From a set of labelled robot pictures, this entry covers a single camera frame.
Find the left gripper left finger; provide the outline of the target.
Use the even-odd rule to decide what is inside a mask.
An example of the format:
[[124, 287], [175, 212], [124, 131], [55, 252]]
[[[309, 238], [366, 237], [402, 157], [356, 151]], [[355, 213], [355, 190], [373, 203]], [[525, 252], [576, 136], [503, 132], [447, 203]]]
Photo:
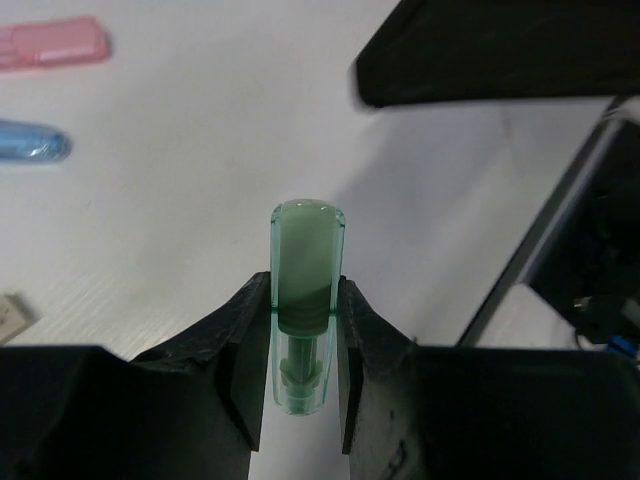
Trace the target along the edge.
[[1, 351], [5, 479], [244, 479], [259, 447], [270, 276], [125, 360], [101, 346]]

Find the green correction tape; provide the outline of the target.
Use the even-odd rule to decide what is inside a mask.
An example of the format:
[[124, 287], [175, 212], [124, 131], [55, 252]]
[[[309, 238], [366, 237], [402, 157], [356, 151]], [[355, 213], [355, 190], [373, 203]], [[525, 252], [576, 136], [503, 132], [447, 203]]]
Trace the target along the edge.
[[311, 415], [326, 401], [344, 231], [343, 212], [320, 200], [290, 200], [271, 216], [273, 396], [288, 415]]

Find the blue correction tape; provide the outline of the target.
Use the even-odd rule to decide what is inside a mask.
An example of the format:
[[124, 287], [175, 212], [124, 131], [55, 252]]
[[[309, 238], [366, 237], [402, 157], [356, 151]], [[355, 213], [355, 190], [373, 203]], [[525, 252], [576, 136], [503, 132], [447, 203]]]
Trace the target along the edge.
[[68, 156], [71, 142], [61, 131], [49, 126], [17, 121], [1, 121], [1, 160], [49, 163]]

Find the pink correction tape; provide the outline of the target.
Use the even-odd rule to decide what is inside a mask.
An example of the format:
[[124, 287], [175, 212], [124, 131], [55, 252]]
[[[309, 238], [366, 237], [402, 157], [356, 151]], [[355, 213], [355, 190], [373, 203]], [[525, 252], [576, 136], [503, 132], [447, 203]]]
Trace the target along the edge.
[[99, 63], [111, 56], [107, 31], [92, 16], [1, 27], [1, 72]]

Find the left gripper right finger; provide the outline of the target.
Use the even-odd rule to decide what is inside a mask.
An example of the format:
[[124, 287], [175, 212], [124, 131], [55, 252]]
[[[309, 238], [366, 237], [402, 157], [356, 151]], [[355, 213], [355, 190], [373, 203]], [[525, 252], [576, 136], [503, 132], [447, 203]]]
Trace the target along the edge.
[[639, 372], [622, 356], [421, 346], [348, 279], [337, 353], [354, 479], [639, 475]]

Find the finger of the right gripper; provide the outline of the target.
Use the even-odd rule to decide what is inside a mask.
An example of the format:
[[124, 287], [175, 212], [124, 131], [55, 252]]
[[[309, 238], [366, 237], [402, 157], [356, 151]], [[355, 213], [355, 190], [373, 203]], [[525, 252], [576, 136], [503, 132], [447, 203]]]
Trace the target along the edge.
[[632, 96], [636, 1], [401, 1], [357, 56], [367, 106]]

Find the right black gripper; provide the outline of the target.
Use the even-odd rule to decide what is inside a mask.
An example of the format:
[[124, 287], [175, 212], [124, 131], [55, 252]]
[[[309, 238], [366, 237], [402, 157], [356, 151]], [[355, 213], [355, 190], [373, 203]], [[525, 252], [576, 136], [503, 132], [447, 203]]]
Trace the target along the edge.
[[606, 107], [458, 343], [638, 349], [635, 100]]

